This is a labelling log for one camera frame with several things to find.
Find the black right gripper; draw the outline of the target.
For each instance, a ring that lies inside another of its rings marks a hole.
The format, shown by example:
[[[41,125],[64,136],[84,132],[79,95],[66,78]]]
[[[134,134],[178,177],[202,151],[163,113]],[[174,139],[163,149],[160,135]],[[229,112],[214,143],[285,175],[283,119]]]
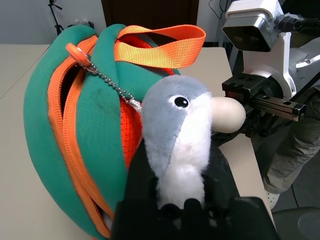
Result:
[[[226,97],[243,105],[246,118],[238,131],[223,133],[212,130],[213,141],[231,141],[240,134],[268,137],[305,116],[307,106],[283,99],[282,88],[272,77],[235,75],[222,83],[222,90]]]

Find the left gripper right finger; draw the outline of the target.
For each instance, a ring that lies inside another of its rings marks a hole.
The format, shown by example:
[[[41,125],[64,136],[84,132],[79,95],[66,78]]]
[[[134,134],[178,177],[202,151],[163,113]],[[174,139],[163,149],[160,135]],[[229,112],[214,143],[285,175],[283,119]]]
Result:
[[[219,194],[224,200],[238,197],[238,189],[230,165],[218,147],[210,148],[210,158],[207,169],[203,173],[211,181],[220,186]]]

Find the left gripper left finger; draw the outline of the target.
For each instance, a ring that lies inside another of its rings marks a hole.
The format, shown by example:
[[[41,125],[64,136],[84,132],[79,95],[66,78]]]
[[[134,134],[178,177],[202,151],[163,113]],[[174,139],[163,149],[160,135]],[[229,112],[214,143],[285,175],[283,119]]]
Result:
[[[123,199],[125,201],[154,201],[157,203],[158,178],[151,169],[145,143],[141,142],[130,162]]]

